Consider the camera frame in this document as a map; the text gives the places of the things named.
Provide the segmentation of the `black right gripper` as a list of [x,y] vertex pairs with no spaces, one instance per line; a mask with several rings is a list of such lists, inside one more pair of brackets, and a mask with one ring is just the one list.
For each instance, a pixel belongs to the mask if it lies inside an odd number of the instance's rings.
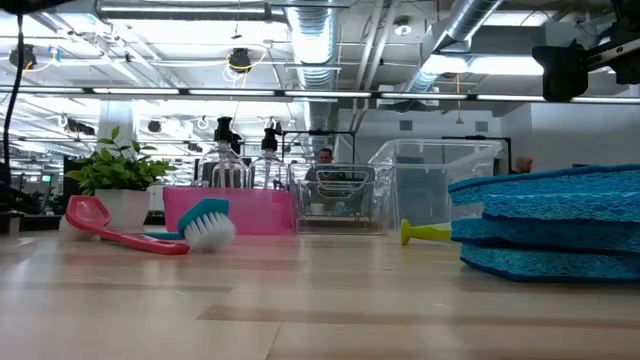
[[[639,0],[612,0],[616,21],[610,40],[587,51],[587,69],[610,67],[618,84],[639,83]],[[536,46],[533,59],[543,68],[542,96],[549,102],[567,102],[588,88],[582,63],[585,48],[576,40],[567,46]]]

